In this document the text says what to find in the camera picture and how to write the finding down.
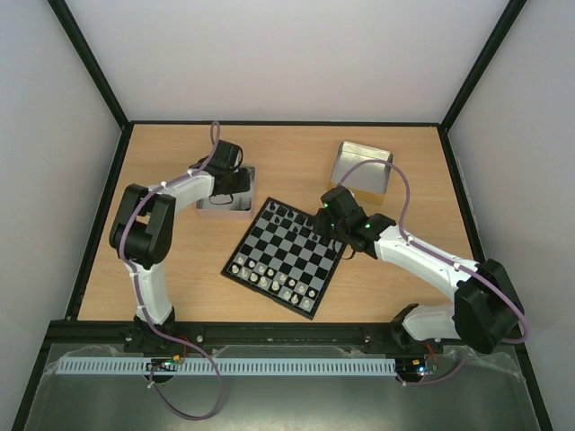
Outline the silver tin with pieces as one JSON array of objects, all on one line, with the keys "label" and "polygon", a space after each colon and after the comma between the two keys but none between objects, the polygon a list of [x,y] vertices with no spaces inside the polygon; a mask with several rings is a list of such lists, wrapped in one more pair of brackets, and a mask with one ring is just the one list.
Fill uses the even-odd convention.
[{"label": "silver tin with pieces", "polygon": [[196,203],[196,210],[200,218],[249,220],[254,213],[256,169],[247,165],[240,169],[240,173],[249,180],[246,191],[235,192],[230,195],[218,195],[205,198]]}]

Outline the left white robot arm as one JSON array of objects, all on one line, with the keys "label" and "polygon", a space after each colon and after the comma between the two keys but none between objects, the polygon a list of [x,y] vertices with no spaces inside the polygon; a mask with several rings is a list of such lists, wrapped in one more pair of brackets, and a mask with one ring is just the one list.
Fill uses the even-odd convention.
[{"label": "left white robot arm", "polygon": [[150,187],[130,184],[125,188],[109,243],[128,270],[139,320],[160,326],[174,319],[164,274],[174,219],[203,199],[248,191],[250,174],[242,163],[243,149],[220,140],[182,175]]}]

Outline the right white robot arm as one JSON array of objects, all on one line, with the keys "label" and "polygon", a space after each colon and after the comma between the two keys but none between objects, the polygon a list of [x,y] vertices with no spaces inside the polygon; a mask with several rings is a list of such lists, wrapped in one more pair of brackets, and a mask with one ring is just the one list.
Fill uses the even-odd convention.
[{"label": "right white robot arm", "polygon": [[392,329],[398,349],[409,352],[422,341],[460,339],[490,354],[499,343],[513,343],[509,334],[524,312],[507,270],[498,261],[459,258],[410,235],[385,215],[366,215],[342,186],[328,190],[321,201],[313,221],[315,233],[403,268],[450,300],[449,305],[405,307]]}]

